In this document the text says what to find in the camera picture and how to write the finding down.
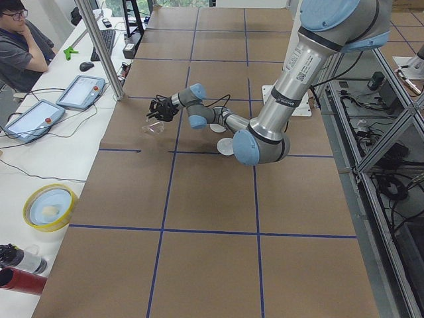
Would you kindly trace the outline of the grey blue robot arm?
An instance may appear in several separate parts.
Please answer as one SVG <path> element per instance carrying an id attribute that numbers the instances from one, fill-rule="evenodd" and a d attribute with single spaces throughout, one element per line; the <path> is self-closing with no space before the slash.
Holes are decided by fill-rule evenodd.
<path id="1" fill-rule="evenodd" d="M 298 42 L 259 115 L 245 119 L 226 107 L 204 106 L 200 83 L 150 103 L 147 118 L 170 122 L 186 109 L 191 128 L 218 124 L 233 132 L 233 154 L 244 165 L 278 162 L 289 152 L 284 127 L 333 54 L 379 48 L 388 41 L 391 1 L 303 1 Z"/>

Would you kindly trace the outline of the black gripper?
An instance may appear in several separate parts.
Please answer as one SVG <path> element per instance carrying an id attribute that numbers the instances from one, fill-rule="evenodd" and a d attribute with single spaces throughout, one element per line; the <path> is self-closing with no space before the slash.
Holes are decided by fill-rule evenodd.
<path id="1" fill-rule="evenodd" d="M 153 99 L 150 102 L 149 113 L 146 115 L 146 120 L 157 119 L 163 122 L 171 122 L 179 109 L 172 104 L 171 99 Z"/>

